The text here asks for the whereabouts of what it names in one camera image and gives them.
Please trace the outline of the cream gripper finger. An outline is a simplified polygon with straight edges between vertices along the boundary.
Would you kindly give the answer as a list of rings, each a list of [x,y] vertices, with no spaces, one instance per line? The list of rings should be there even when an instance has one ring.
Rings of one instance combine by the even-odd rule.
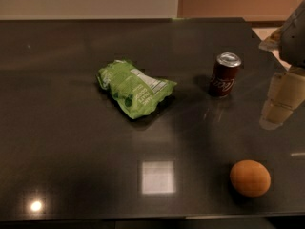
[[[259,48],[266,52],[278,51],[281,42],[281,28],[276,29],[267,38],[260,42]]]
[[[277,129],[304,101],[304,68],[292,66],[285,73],[275,73],[262,108],[260,126],[265,130]]]

